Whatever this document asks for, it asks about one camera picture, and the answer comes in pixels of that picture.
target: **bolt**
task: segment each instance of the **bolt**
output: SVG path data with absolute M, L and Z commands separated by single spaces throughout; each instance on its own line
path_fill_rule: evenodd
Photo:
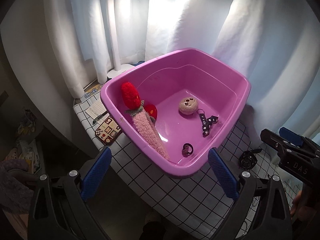
M 275 181 L 279 181 L 280 180 L 279 176 L 277 176 L 277 175 L 272 176 L 272 179 L 275 180 Z
M 69 176 L 70 177 L 74 177 L 74 176 L 77 176 L 77 175 L 78 175 L 78 171 L 73 170 L 73 171 L 69 172 Z
M 40 180 L 45 180 L 45 179 L 47 179 L 47 175 L 46 175 L 46 174 L 42 174 L 42 175 L 40 176 Z
M 242 176 L 244 176 L 245 178 L 248 178 L 248 177 L 250 177 L 250 173 L 247 171 L 243 171 Z

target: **watch face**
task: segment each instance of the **watch face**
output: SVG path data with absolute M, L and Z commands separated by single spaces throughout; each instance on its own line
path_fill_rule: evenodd
M 251 168 L 251 165 L 252 165 L 252 162 L 250 161 L 250 159 L 243 159 L 241 161 L 241 166 L 242 168 L 244 169 L 250 169 Z

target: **blue gripper pad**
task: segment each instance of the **blue gripper pad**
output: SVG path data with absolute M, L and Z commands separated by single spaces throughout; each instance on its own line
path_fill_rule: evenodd
M 281 127 L 279 130 L 279 135 L 287 140 L 288 142 L 291 142 L 295 146 L 302 146 L 303 141 L 301 140 L 301 136 L 290 131 L 289 129 L 285 127 Z
M 81 198 L 87 201 L 88 198 L 94 196 L 97 188 L 106 174 L 111 163 L 111 150 L 106 147 L 96 162 L 92 165 L 84 179 L 81 179 Z
M 208 161 L 226 196 L 236 201 L 239 197 L 238 182 L 213 148 L 209 150 Z

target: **red fuzzy plush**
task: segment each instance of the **red fuzzy plush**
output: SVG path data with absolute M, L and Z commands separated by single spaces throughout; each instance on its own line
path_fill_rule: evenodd
M 121 93 L 124 104 L 130 109 L 134 110 L 141 106 L 141 99 L 137 89 L 130 82 L 121 85 Z
M 150 116 L 157 120 L 158 111 L 155 105 L 146 105 L 143 108 Z

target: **table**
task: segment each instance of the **table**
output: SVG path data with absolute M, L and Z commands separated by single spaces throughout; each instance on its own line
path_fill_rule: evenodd
M 104 145 L 95 137 L 99 124 L 84 111 L 100 98 L 100 92 L 92 94 L 84 102 L 73 107 L 93 143 L 100 150 Z M 232 131 L 219 147 L 221 155 L 238 164 L 243 151 L 251 149 L 246 127 L 238 120 Z M 267 146 L 261 145 L 257 154 L 258 163 L 251 174 L 268 178 L 274 174 L 276 165 L 270 162 Z M 120 178 L 147 204 L 162 216 L 198 239 L 209 239 L 228 213 L 233 201 L 227 198 L 209 164 L 206 163 L 196 174 L 187 179 L 172 179 L 159 170 L 122 133 L 109 148 L 112 151 L 111 167 Z M 302 183 L 284 181 L 289 205 Z M 238 236 L 246 233 L 254 217 L 258 199 L 252 201 L 250 210 Z

